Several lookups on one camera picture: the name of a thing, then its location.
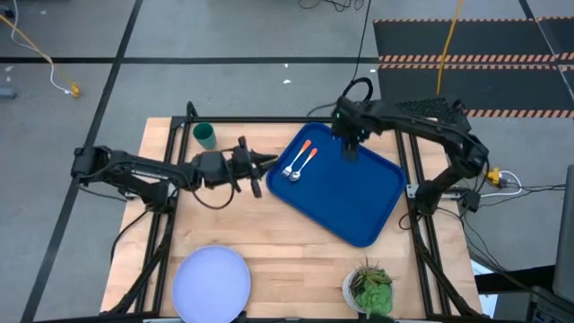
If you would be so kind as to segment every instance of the wooden table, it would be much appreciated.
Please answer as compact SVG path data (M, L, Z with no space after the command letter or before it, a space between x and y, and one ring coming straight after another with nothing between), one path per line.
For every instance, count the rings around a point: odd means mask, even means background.
M148 119L139 155L162 160L169 126L169 118ZM235 146L237 138L244 135L249 147L255 151L281 154L302 124L216 123L213 126L220 148ZM173 161L177 159L180 136L176 138ZM399 164L394 132L373 136L365 145ZM434 178L447 168L441 146L419 139L419 147L427 178ZM187 161L202 151L199 144L190 140ZM413 173L408 146L407 155ZM364 261L365 254L373 263L379 262L394 279L391 315L395 318L424 318L413 240L410 231L398 227L399 218L407 212L404 195L377 241L359 249L286 205L267 190L264 182L260 199L253 197L247 181L242 180L239 184L244 188L243 193L236 194L233 202L221 211L202 207L188 192L180 196L161 305L163 317L177 316L171 302L171 283L179 264L199 247L220 244L237 250L248 263L252 290L246 311L250 318L357 318L357 313L344 302L341 285L346 274ZM211 205L223 203L229 193L229 186L197 192ZM454 202L441 202L440 206L457 213ZM139 201L127 203L122 228L143 209ZM102 310L113 307L140 274L151 218L149 215L143 219L118 243ZM438 211L434 215L434 223L445 274L468 303L480 311L460 221L453 215ZM432 274L429 278L434 310L440 312L436 282ZM148 291L152 292L154 286L155 277L152 277ZM151 308L151 298L146 298L146 309Z

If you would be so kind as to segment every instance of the gray floor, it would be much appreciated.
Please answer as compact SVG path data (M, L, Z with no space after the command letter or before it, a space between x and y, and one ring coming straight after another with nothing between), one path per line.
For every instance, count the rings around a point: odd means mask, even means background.
M574 15L570 0L528 2L536 15ZM133 3L21 1L21 26L50 55L113 57ZM456 0L377 0L370 18L450 18L456 4ZM126 56L354 56L363 13L364 9L337 13L328 4L303 11L296 0L144 0ZM462 16L524 14L514 0L466 0ZM373 57L373 31L370 26L367 31L363 53ZM4 25L0 25L0 39L0 57L33 56L9 41ZM61 65L82 86L83 96L75 100L49 85L47 65L11 66L6 72L8 65L0 65L0 86L19 93L16 100L0 100L4 152L0 157L4 170L0 290L9 291L1 293L0 312L6 322L17 321L22 314L69 185L72 151L85 139L110 69L109 65ZM362 65L359 75L375 79L373 68ZM202 116L301 116L334 100L352 71L352 65L123 65L96 143L135 153L144 121L181 115L188 100ZM561 183L566 166L574 162L571 119L474 118L471 122L490 148L492 164L514 171L524 185ZM468 218L501 264L516 269L553 263L560 210L560 193L541 193L481 209ZM80 193L36 319L98 312L109 248L122 211L119 202Z

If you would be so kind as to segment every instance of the green cup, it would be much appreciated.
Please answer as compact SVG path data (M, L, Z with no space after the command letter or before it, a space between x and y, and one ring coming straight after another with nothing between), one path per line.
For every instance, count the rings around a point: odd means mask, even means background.
M213 126L207 122L202 122L194 127L194 138L207 150L212 150L217 144Z

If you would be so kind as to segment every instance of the silver spoon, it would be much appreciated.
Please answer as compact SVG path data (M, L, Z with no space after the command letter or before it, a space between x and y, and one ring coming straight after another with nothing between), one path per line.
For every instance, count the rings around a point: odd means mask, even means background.
M313 150L309 154L309 157L307 157L307 160L305 162L303 162L303 165L301 166L301 168L299 168L299 170L296 170L296 171L291 173L291 175L289 176L289 179L291 181L297 181L301 178L301 171L303 170L303 167L305 167L305 165L307 165L307 163L311 160L311 158L313 158L313 156L315 156L316 153L317 153L317 148L313 148Z

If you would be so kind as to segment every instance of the white cable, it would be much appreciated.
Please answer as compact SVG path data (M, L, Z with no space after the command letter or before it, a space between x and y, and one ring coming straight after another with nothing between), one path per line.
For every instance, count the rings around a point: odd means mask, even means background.
M490 196L514 196L514 195L518 195L520 193L522 193L522 183L520 183L520 179L518 178L518 176L514 175L514 173L512 173L511 171L508 170L501 170L500 174L509 174L510 176L512 176L518 183L518 191L516 192L511 192L511 193L491 193L491 194L483 194L481 195L481 197L490 197Z
M16 39L14 38L14 33L16 32L16 28L18 28L18 17L19 17L20 15L19 15L19 13L18 13L18 3L16 2L16 0L13 0L13 3L14 3L14 27L15 27L15 28L12 28L12 33L10 34L10 39L12 39L12 41L13 41L16 45L21 46L21 47L24 47L24 48L27 48L27 49L29 49L29 50L33 50L34 52L36 52L36 53L39 54L38 50L36 50L35 48L33 48L33 47L31 47L31 46L28 46L28 45L26 45L26 44L22 44L21 42L18 42L18 40L16 40ZM54 82L54 63L50 63L50 67L51 67L51 71L50 71L50 82L52 83L52 85L54 85L58 90L64 92L65 94L72 94L72 92L71 92L70 90L67 90L67 89L63 88L63 87L57 85L57 84Z

